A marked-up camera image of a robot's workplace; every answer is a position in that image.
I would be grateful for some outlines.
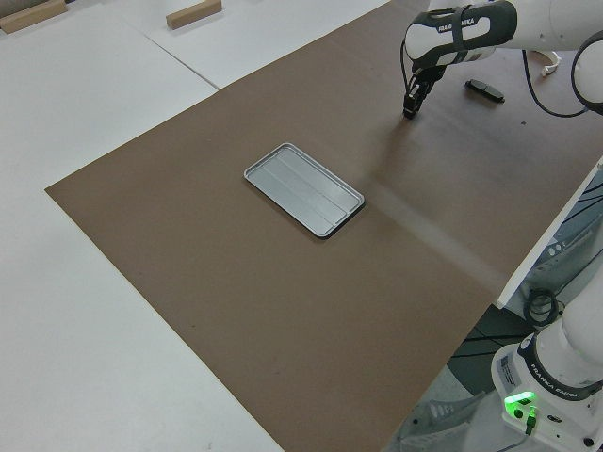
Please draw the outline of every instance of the green indicator light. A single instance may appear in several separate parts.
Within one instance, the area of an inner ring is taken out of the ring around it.
[[[525,405],[526,403],[530,403],[530,400],[532,400],[535,397],[536,397],[536,394],[532,393],[530,391],[527,391],[527,392],[521,393],[521,394],[517,394],[517,395],[509,395],[508,397],[505,397],[505,405],[511,405],[515,402],[525,402],[525,403],[522,403],[522,405]]]

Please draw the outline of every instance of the black handheld object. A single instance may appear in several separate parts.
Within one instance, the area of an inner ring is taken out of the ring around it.
[[[472,89],[491,101],[502,104],[505,102],[505,96],[498,89],[487,85],[480,80],[472,78],[464,84],[467,88]]]

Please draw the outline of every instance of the brown mat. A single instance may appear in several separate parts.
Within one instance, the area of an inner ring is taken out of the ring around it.
[[[402,121],[399,44],[426,4],[379,8],[48,188],[288,452],[384,446],[600,155],[600,118],[537,110],[519,53],[450,68]],[[562,98],[566,76],[538,88]],[[285,141],[367,198],[327,241],[242,178]]]

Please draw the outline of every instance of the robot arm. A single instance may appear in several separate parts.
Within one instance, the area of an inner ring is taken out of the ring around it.
[[[448,65],[488,57],[497,47],[579,50],[572,66],[574,92],[585,106],[603,114],[603,89],[598,83],[603,70],[603,1],[497,0],[458,5],[433,0],[430,9],[415,18],[404,40],[413,61],[404,99],[407,118],[416,114]]]

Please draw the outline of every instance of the metal tray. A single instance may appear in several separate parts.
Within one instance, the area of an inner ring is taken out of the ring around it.
[[[320,238],[333,234],[365,203],[363,195],[291,143],[251,165],[243,176]]]

